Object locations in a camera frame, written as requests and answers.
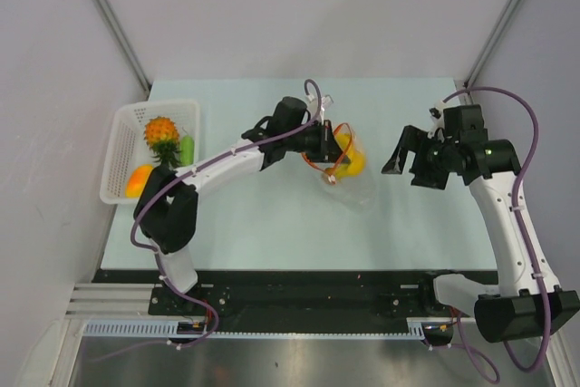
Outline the orange fake mango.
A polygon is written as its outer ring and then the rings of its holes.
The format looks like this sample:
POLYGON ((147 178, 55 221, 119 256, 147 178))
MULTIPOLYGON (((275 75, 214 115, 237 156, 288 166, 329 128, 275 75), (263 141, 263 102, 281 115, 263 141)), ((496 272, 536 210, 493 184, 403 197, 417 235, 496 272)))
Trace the orange fake mango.
POLYGON ((136 168, 130 175, 125 187, 126 198, 139 198, 145 189, 151 172, 154 170, 152 165, 146 164, 136 168))

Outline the orange fake pineapple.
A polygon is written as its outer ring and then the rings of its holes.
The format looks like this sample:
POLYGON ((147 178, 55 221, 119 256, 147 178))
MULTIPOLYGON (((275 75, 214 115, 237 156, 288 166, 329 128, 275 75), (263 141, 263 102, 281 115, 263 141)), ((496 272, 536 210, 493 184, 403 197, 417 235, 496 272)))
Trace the orange fake pineapple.
POLYGON ((159 164, 171 168, 179 165, 179 132, 172 119, 162 116, 150 119, 143 138, 159 164))

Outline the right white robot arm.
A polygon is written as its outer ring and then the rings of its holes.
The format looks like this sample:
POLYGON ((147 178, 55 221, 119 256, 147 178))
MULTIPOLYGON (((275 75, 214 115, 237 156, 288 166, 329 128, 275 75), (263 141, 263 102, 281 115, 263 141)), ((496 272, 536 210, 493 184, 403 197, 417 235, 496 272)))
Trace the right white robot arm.
POLYGON ((420 309, 439 315, 449 306, 474 317, 489 343, 557 332, 579 311, 575 290, 562 288, 546 261, 517 178, 522 173, 513 144, 488 136, 478 105, 431 109, 430 131, 407 125, 384 174, 400 174, 414 155, 411 185, 444 190, 449 176, 463 179, 483 217, 498 270, 497 285, 460 273, 435 276, 418 293, 420 309))

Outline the green fake pepper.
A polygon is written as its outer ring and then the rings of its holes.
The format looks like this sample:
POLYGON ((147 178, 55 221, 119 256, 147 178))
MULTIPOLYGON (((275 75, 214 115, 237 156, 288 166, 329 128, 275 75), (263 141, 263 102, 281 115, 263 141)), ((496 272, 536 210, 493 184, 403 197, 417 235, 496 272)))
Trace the green fake pepper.
POLYGON ((195 141, 186 130, 183 130, 183 135, 180 140, 179 146, 180 146, 179 157, 181 166, 186 167, 192 165, 194 162, 195 141))

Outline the clear zip top bag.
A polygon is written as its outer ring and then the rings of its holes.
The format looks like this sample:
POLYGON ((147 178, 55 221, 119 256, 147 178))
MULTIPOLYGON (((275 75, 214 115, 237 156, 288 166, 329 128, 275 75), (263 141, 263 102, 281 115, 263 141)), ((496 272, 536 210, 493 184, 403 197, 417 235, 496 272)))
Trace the clear zip top bag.
POLYGON ((305 153, 302 158, 317 172, 320 186, 333 200, 348 208, 367 209, 374 201, 376 184, 369 169, 366 150, 348 122, 333 129, 333 138, 341 151, 336 162, 317 163, 305 153))

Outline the yellow fake banana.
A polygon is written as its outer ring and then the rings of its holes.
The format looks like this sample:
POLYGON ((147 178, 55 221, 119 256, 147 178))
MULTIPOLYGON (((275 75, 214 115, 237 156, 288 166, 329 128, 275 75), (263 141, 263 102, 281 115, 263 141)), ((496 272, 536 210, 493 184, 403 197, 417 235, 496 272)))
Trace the yellow fake banana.
POLYGON ((327 184, 337 184, 340 180, 360 175, 366 168, 366 155, 353 136, 353 148, 349 153, 351 163, 346 165, 332 165, 324 169, 324 180, 327 184))

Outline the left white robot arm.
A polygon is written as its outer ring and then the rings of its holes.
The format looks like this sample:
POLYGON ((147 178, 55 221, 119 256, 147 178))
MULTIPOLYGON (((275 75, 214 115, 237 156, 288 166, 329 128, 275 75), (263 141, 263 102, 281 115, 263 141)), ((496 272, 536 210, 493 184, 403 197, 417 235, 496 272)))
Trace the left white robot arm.
POLYGON ((350 175, 356 163, 353 130, 347 123, 334 127, 323 109, 324 99, 284 97, 230 150, 181 169, 161 165, 151 172, 133 211, 131 231, 149 240, 144 248, 156 257, 160 279, 171 287, 169 304, 179 313, 190 314, 200 303, 188 248, 200 200, 235 179, 269 168, 289 152, 302 155, 330 184, 350 175))

